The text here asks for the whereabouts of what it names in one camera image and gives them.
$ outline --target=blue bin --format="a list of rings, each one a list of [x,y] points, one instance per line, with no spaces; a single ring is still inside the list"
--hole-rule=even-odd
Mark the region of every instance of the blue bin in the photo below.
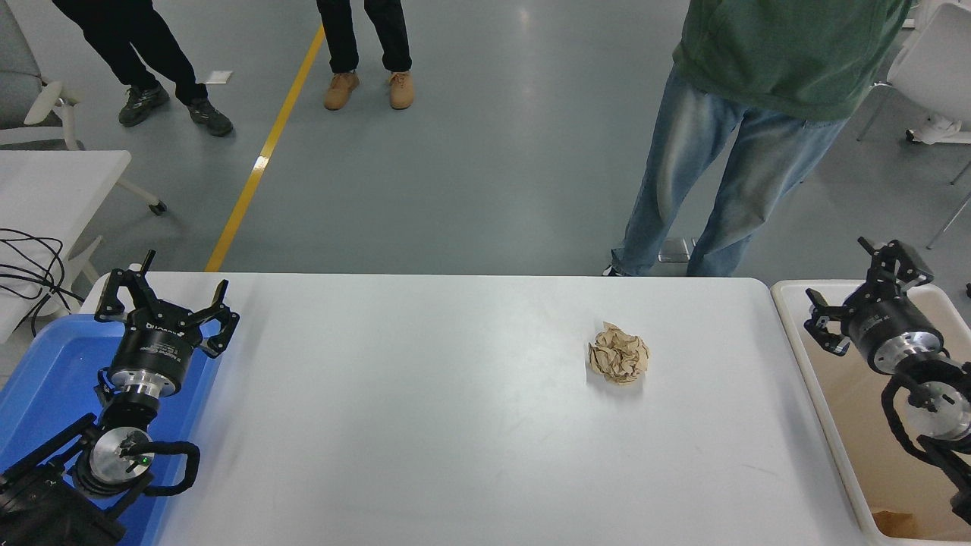
[[[203,333],[216,333],[204,324]],[[92,315],[72,315],[45,327],[0,391],[0,472],[9,468],[85,413],[101,414],[94,393],[97,372],[111,364],[124,325],[98,323]],[[156,441],[189,440],[216,379],[218,358],[196,350],[182,390],[161,399],[158,417],[149,426]],[[205,472],[202,454],[199,472]],[[184,457],[158,457],[151,466],[153,485],[175,485],[182,479]],[[182,493],[192,495],[193,489]],[[169,497],[141,496],[118,521],[125,526],[124,546],[151,546]],[[94,500],[102,509],[119,496]]]

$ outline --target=beige bin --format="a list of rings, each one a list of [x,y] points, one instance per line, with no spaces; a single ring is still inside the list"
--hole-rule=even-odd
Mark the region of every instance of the beige bin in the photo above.
[[[784,281],[772,287],[856,517],[874,544],[971,546],[971,526],[951,511],[950,499],[957,491],[954,484],[936,466],[907,455],[890,433],[880,405],[880,393],[889,377],[871,370],[854,348],[844,357],[827,353],[803,327],[810,312],[806,288],[818,290],[830,305],[841,305],[860,284],[862,281]],[[911,289],[908,295],[944,335],[944,346],[952,358],[971,360],[971,330],[944,292],[923,286]],[[898,394],[901,416],[902,399]],[[913,538],[880,532],[871,514],[881,511],[901,515],[897,532]]]

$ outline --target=brown boot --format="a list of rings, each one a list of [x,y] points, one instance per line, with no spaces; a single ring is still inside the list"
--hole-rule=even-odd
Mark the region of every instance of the brown boot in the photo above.
[[[392,72],[387,80],[391,85],[391,108],[404,110],[415,101],[415,85],[411,72]]]
[[[334,77],[330,80],[330,87],[327,88],[327,92],[323,95],[323,107],[327,110],[340,110],[344,108],[344,105],[348,103],[348,99],[351,98],[351,91],[359,83],[360,80],[357,79],[357,75],[354,72],[334,74]]]

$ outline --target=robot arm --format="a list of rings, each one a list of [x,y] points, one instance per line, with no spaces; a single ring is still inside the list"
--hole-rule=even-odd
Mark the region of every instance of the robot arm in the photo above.
[[[971,454],[971,362],[951,359],[941,332],[907,297],[933,280],[917,253],[900,241],[880,249],[858,241],[871,256],[866,281],[839,306],[806,290],[812,307],[804,326],[829,353],[841,357],[853,343],[873,371],[890,376],[881,396],[890,431],[908,454],[945,472],[958,489],[952,509],[971,524],[971,467],[954,454]],[[827,329],[831,322],[839,333]],[[909,392],[906,420],[920,447],[893,405],[901,389]]]
[[[195,313],[156,298],[146,281],[153,257],[149,251],[139,271],[112,271],[98,302],[96,321],[125,324],[111,364],[97,374],[101,416],[85,415],[0,474],[0,544],[111,546],[125,532],[117,517],[139,495],[178,495],[194,483],[199,448],[187,441],[153,441],[149,426],[160,399],[182,388],[192,352],[221,354],[239,315],[223,303],[226,281],[219,283],[212,305]],[[117,297],[121,288],[134,304],[128,313]],[[219,332],[204,337],[201,326],[210,321],[219,322]],[[171,455],[186,456],[182,481],[152,485],[152,461]],[[62,478],[75,456],[66,470],[72,488]],[[104,511],[88,500],[116,495],[119,500]]]

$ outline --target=jeans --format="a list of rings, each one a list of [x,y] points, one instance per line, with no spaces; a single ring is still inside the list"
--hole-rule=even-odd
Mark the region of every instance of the jeans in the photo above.
[[[152,69],[175,82],[176,98],[183,104],[208,96],[206,87],[195,82],[192,65],[151,0],[53,0],[53,3],[81,28],[84,39],[123,84],[140,89],[158,86],[158,80],[139,59],[141,55]]]
[[[846,122],[807,121],[731,102],[672,70],[641,190],[611,265],[621,275],[648,274],[688,191],[738,127],[715,208],[687,264],[688,276],[730,276],[779,199],[809,175]]]
[[[317,0],[317,10],[323,22],[327,48],[330,50],[330,70],[334,74],[357,68],[357,41],[351,20],[351,0]],[[408,50],[408,32],[401,0],[364,0],[364,12],[378,31],[378,40],[385,52],[382,63],[391,72],[408,72],[412,58]]]

